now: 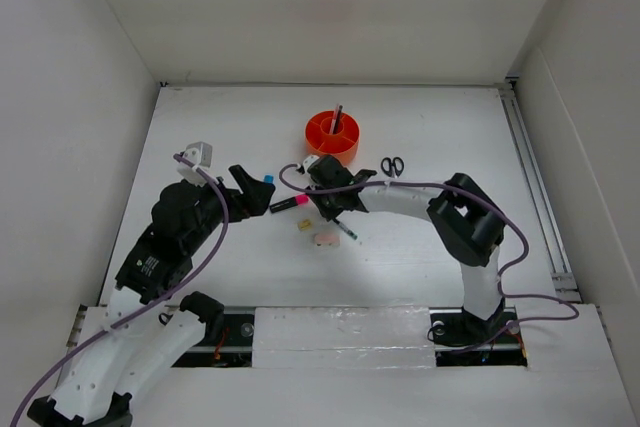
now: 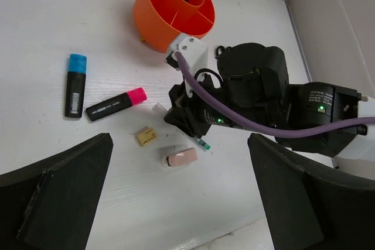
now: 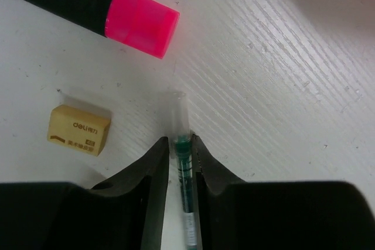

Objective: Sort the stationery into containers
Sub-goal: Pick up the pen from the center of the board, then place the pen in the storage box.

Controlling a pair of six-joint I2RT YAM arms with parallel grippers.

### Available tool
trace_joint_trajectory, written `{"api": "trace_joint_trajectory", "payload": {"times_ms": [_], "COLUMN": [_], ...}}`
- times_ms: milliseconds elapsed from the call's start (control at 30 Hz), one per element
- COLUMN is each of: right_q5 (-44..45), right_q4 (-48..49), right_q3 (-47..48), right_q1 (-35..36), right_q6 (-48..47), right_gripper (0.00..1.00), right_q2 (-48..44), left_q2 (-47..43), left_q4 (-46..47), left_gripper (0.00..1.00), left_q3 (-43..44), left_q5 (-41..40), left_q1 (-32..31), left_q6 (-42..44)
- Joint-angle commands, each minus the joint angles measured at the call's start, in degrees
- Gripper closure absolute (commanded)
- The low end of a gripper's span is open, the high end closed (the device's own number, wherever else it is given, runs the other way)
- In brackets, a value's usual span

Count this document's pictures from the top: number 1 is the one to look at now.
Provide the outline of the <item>red clear pen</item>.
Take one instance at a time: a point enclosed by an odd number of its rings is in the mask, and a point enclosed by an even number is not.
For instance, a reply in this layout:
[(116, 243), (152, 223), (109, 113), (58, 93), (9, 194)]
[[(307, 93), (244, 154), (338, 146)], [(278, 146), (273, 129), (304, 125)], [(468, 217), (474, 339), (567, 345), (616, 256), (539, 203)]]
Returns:
[(338, 118), (340, 116), (341, 110), (342, 110), (342, 105), (340, 104), (336, 105), (331, 117), (331, 123), (329, 128), (329, 134), (331, 135), (335, 135), (336, 124), (338, 123)]

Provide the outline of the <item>black handled scissors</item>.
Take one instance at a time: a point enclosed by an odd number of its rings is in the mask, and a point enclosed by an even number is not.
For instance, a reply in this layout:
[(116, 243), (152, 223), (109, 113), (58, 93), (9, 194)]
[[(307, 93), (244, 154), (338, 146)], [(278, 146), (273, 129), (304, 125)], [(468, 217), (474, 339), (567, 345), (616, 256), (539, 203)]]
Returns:
[(383, 174), (389, 178), (398, 178), (405, 169), (404, 160), (401, 157), (383, 157), (381, 159), (380, 168)]

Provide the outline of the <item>green clear pen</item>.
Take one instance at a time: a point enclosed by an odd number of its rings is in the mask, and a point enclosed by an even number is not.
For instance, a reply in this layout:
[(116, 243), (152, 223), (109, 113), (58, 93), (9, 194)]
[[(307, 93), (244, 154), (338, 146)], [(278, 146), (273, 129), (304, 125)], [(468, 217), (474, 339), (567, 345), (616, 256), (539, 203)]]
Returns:
[(350, 229), (346, 224), (344, 224), (342, 221), (338, 220), (338, 219), (334, 219), (333, 223), (342, 231), (344, 232), (350, 239), (356, 241), (358, 239), (358, 235), (352, 230)]

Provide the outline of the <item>black gel pen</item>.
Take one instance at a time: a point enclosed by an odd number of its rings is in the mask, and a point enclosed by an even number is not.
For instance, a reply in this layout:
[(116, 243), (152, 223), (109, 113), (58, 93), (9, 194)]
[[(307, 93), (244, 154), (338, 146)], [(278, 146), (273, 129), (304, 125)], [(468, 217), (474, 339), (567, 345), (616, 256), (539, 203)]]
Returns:
[(336, 121), (334, 124), (334, 129), (333, 129), (333, 133), (337, 134), (340, 131), (340, 124), (341, 124), (341, 119), (342, 119), (342, 114), (343, 114), (343, 105), (338, 105), (338, 110), (337, 110), (337, 114), (336, 114)]

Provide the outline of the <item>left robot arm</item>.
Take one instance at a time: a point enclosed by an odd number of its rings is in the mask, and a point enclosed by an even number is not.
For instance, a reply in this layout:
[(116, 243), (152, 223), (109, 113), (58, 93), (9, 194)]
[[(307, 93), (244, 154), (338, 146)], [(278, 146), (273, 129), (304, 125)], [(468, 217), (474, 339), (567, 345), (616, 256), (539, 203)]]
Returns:
[(139, 405), (171, 366), (197, 343), (222, 337), (224, 307), (201, 293), (176, 312), (166, 301), (197, 274), (192, 258), (214, 231), (265, 214), (275, 192), (239, 165), (237, 188), (188, 164), (194, 179), (165, 187), (151, 223), (115, 277), (102, 324), (74, 351), (75, 366), (55, 391), (34, 400), (27, 415), (39, 426), (129, 426)]

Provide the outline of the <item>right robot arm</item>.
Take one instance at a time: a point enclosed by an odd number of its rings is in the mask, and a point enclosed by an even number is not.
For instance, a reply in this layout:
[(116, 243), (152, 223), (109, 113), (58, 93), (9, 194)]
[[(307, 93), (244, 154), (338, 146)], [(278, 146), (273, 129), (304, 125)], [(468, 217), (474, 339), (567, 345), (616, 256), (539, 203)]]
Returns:
[(330, 155), (308, 156), (301, 170), (310, 179), (312, 202), (329, 221), (344, 212), (380, 212), (431, 223), (446, 251), (460, 264), (463, 285), (461, 313), (431, 330), (436, 343), (467, 347), (495, 335), (505, 304), (498, 288), (505, 222), (468, 175), (457, 173), (437, 187), (394, 182), (366, 187), (376, 175), (374, 170), (353, 174)]

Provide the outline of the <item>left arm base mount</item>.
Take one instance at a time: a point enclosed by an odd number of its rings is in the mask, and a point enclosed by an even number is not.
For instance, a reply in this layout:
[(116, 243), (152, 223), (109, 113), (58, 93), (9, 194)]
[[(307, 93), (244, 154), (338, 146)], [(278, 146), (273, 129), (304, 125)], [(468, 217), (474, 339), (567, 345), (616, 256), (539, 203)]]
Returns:
[(173, 368), (248, 368), (252, 366), (255, 309), (225, 307), (201, 292), (186, 295), (178, 307), (169, 307), (158, 315), (166, 326), (180, 307), (206, 313), (204, 338), (181, 354)]

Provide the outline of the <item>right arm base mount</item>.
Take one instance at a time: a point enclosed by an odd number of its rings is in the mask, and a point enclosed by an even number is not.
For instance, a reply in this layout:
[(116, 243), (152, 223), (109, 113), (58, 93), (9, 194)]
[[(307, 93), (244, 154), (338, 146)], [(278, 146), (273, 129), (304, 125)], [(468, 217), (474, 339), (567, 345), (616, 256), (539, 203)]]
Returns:
[(461, 310), (430, 314), (427, 339), (434, 345), (437, 367), (526, 367), (528, 360), (519, 330), (497, 332), (515, 321), (513, 310), (503, 311), (488, 323), (465, 318)]

